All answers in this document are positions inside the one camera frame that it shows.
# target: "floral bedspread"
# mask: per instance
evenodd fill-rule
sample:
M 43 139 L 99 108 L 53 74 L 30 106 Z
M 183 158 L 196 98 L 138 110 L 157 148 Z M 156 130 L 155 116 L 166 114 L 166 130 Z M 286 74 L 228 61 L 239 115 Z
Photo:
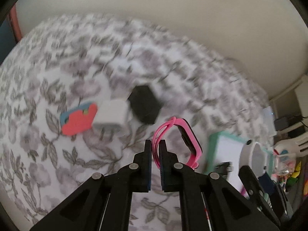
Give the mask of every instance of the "floral bedspread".
M 112 15 L 64 15 L 42 22 L 0 67 L 0 176 L 9 197 L 33 224 L 94 172 L 115 173 L 171 116 L 188 120 L 206 155 L 221 130 L 270 146 L 261 110 L 267 95 L 229 59 L 147 21 Z M 64 136 L 59 116 L 80 103 L 128 98 L 149 84 L 163 108 L 153 126 L 135 118 L 122 135 L 85 131 Z M 189 156 L 177 128 L 167 148 Z M 153 163 L 148 194 L 135 193 L 130 231 L 181 230 L 178 193 L 161 190 Z

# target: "black cable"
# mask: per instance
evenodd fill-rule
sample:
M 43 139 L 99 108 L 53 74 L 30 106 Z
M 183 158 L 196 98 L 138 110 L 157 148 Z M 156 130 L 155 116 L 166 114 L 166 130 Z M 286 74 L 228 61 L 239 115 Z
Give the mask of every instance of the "black cable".
M 304 124 L 304 123 L 303 123 L 303 121 L 300 121 L 300 122 L 301 122 L 301 123 L 302 123 L 305 127 L 307 127 L 307 128 L 308 128 L 308 126 L 307 126 L 306 124 Z
M 302 115 L 300 115 L 300 116 L 299 115 L 296 115 L 296 116 L 293 115 L 293 117 L 301 117 L 301 118 L 304 118 L 304 119 L 308 119 L 308 117 L 305 117 L 305 116 L 302 116 Z

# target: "black device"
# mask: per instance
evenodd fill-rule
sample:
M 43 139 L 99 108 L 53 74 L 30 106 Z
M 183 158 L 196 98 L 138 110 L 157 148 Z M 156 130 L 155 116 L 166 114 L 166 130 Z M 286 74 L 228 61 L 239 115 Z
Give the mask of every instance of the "black device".
M 288 116 L 283 116 L 281 118 L 278 118 L 274 121 L 274 125 L 275 125 L 275 129 L 276 131 L 280 131 L 280 130 L 284 130 L 287 127 L 290 127 L 298 122 L 302 122 L 303 121 L 303 116 L 295 116 L 295 115 L 288 115 Z M 299 127 L 299 129 L 295 129 L 296 131 L 292 130 L 294 133 L 292 136 L 290 136 L 291 138 L 294 138 L 296 136 L 301 135 L 302 133 L 305 132 L 305 128 L 304 126 Z
M 128 100 L 131 110 L 140 122 L 149 125 L 155 123 L 162 105 L 148 85 L 134 87 Z
M 233 171 L 233 165 L 231 161 L 222 162 L 215 166 L 214 171 L 222 176 L 225 180 L 228 179 L 228 175 Z
M 292 206 L 286 197 L 285 192 L 278 183 L 274 183 L 271 180 L 267 173 L 259 177 L 258 181 L 264 192 L 269 195 L 272 209 L 281 222 L 281 225 L 284 225 L 293 216 Z
M 308 228 L 307 208 L 284 225 L 264 201 L 264 193 L 249 167 L 240 178 L 250 200 L 243 197 L 222 176 L 204 175 L 179 163 L 176 154 L 159 143 L 161 184 L 165 192 L 179 192 L 183 231 L 278 231 Z M 148 192 L 151 182 L 151 141 L 136 154 L 133 163 L 117 173 L 95 173 L 30 231 L 127 231 L 133 192 Z

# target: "black plastic linkage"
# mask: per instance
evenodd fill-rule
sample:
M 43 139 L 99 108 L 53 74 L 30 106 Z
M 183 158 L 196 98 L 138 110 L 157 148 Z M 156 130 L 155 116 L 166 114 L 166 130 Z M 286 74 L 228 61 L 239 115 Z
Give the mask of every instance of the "black plastic linkage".
M 291 219 L 293 215 L 293 210 L 288 198 L 285 195 L 285 192 L 279 184 L 275 183 L 274 193 L 271 194 L 269 198 L 272 203 L 274 213 L 280 220 L 281 225 L 284 225 Z
M 279 228 L 218 173 L 196 173 L 179 163 L 160 141 L 161 184 L 165 192 L 180 193 L 182 230 L 276 231 Z
M 261 209 L 261 211 L 273 222 L 276 226 L 280 227 L 280 221 L 271 207 L 264 199 L 264 190 L 260 185 L 255 174 L 249 166 L 242 166 L 238 172 L 246 191 L 249 194 L 250 201 Z
M 151 141 L 116 174 L 95 173 L 30 231 L 124 231 L 133 192 L 151 188 Z

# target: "white charger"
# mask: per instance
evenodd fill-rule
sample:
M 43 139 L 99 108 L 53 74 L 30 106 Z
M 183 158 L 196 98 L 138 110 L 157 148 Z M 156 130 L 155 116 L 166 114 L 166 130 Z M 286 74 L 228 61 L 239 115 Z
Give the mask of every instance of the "white charger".
M 92 122 L 96 131 L 124 131 L 128 122 L 129 103 L 124 99 L 103 101 Z

